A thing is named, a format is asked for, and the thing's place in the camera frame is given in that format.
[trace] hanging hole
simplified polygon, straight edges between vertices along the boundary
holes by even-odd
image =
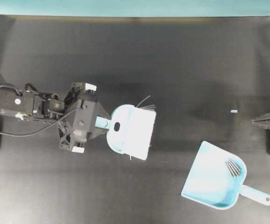
[[[114,131],[118,132],[119,129],[120,129],[120,123],[116,122],[115,125],[114,125]]]

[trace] white label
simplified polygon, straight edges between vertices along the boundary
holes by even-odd
[[[93,85],[93,84],[85,83],[85,90],[96,91],[97,90],[97,86],[96,85]]]
[[[72,151],[73,153],[84,153],[84,148],[74,146],[73,149],[72,149],[71,151]]]

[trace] dustpan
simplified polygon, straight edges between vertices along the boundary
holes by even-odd
[[[229,158],[241,169],[238,177],[232,177],[225,166]],[[243,185],[246,175],[247,168],[241,158],[204,141],[181,196],[219,210],[235,205],[240,194],[261,204],[270,205],[270,195]]]

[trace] teal wall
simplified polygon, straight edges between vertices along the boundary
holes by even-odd
[[[0,0],[0,14],[183,17],[270,15],[270,0]]]

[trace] black cable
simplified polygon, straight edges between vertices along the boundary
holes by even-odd
[[[66,117],[68,117],[70,114],[72,114],[73,112],[77,111],[77,110],[80,110],[82,108],[76,108],[72,111],[70,111],[69,113],[67,113],[66,115],[64,115],[63,117],[59,118],[57,121],[55,121],[54,123],[48,125],[48,126],[45,126],[43,127],[42,129],[36,131],[36,132],[33,132],[33,133],[29,133],[29,134],[12,134],[12,133],[6,133],[6,132],[0,132],[1,135],[7,135],[7,136],[11,136],[11,137],[29,137],[29,136],[32,136],[32,135],[36,135],[46,129],[48,129],[49,127],[55,125],[57,122],[65,119]]]
[[[0,84],[0,88],[8,88],[8,89],[15,90],[15,92],[17,93],[18,96],[22,96],[19,89],[17,87],[15,87],[14,85],[12,85],[12,84],[2,83],[2,84]]]
[[[52,93],[46,93],[46,92],[39,92],[37,88],[34,87],[31,83],[25,84],[25,90],[34,93],[35,95],[39,96],[42,99],[47,99],[52,95]]]

